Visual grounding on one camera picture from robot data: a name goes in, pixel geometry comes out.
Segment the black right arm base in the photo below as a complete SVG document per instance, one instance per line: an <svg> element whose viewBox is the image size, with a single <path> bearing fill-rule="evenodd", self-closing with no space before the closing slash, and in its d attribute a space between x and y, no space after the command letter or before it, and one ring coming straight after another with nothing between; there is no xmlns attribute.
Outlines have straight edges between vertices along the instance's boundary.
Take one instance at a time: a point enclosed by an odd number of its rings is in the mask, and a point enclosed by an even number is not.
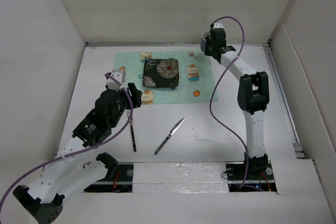
<svg viewBox="0 0 336 224"><path fill-rule="evenodd" d="M228 183L230 193L236 192L277 192L276 182L271 164L256 172L248 171L244 185L240 187L245 176L243 163L228 163L222 172L222 179Z"/></svg>

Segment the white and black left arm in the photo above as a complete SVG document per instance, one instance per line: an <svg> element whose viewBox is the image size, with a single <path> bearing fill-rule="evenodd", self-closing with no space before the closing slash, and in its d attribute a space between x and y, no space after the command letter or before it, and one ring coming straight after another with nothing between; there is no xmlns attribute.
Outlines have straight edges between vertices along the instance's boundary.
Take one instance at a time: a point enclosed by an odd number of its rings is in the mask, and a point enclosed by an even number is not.
<svg viewBox="0 0 336 224"><path fill-rule="evenodd" d="M134 83L128 83L123 89L103 91L94 108L73 130L56 161L48 164L29 185L18 185L13 190L14 197L38 223L52 223L70 196L98 180L114 179L119 163L108 153L98 154L79 173L74 174L74 171L84 164L84 150L97 148L112 134L125 110L140 106L141 91Z"/></svg>

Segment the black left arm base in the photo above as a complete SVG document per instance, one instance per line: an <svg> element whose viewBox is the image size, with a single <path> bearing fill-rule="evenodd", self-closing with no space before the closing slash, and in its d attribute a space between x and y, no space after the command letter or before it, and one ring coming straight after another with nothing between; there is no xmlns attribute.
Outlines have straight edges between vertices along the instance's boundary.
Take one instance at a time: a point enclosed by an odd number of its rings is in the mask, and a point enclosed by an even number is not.
<svg viewBox="0 0 336 224"><path fill-rule="evenodd" d="M115 171L108 170L105 178L91 184L86 193L131 193L133 191L133 163L120 163Z"/></svg>

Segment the black floral rectangular plate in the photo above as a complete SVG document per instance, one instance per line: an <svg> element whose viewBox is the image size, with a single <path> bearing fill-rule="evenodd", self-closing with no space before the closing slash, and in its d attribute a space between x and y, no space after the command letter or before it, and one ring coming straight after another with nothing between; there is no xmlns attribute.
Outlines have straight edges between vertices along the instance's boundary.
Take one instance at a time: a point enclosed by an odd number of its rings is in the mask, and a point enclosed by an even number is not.
<svg viewBox="0 0 336 224"><path fill-rule="evenodd" d="M148 88L176 88L179 86L180 71L177 59L146 59L142 82Z"/></svg>

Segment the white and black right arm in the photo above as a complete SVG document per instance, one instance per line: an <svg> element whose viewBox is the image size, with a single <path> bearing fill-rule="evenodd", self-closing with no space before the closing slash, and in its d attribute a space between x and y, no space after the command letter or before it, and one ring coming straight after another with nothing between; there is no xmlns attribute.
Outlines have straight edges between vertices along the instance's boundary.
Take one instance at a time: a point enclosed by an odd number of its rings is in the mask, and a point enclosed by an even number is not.
<svg viewBox="0 0 336 224"><path fill-rule="evenodd" d="M237 102L246 125L242 181L254 179L268 167L264 143L264 117L270 100L269 81L266 72L258 72L232 53L236 49L226 43L226 33L221 23L211 25L201 40L201 51L213 57L226 71L239 81Z"/></svg>

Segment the green cartoon print cloth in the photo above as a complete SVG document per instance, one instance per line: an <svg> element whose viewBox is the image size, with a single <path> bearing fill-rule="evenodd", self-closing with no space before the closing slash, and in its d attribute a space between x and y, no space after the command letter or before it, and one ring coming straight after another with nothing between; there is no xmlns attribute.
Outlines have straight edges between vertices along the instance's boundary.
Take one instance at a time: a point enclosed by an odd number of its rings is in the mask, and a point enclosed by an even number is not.
<svg viewBox="0 0 336 224"><path fill-rule="evenodd" d="M146 59L174 58L179 62L180 80L176 88L148 88L143 85L143 69ZM134 83L142 92L141 102L149 104L174 104L209 102L217 100L213 94L214 74L210 58L195 49L173 51L140 51L118 53L114 58L115 68L124 68L126 82Z"/></svg>

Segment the purple cup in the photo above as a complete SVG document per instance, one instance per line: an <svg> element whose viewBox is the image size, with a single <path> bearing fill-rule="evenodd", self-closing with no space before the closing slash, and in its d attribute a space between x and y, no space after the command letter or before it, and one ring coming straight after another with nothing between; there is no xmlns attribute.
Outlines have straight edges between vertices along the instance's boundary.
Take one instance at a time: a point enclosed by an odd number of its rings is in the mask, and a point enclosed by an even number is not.
<svg viewBox="0 0 336 224"><path fill-rule="evenodd" d="M204 54L209 53L211 47L210 31L206 31L201 36L200 49Z"/></svg>

